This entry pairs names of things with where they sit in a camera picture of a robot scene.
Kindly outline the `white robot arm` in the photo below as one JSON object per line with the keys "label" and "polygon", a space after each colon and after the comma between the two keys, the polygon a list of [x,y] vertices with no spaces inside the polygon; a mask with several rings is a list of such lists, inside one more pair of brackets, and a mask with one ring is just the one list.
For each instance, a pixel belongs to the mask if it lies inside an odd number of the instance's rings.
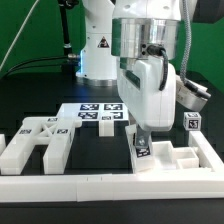
{"label": "white robot arm", "polygon": [[224,17],[224,0],[83,0],[86,44],[78,78],[118,86],[137,123],[134,144],[151,146],[153,132],[168,131],[181,104],[199,111],[210,98],[186,78],[191,24]]}

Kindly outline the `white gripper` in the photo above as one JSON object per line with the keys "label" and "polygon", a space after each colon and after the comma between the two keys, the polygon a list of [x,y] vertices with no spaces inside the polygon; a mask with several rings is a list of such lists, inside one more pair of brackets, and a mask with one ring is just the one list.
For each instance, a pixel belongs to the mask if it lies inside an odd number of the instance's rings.
{"label": "white gripper", "polygon": [[136,120],[135,147],[149,146],[149,131],[169,131],[174,123],[176,102],[176,72],[168,64],[165,88],[160,91],[163,60],[149,57],[137,60],[133,70],[120,69],[118,93]]}

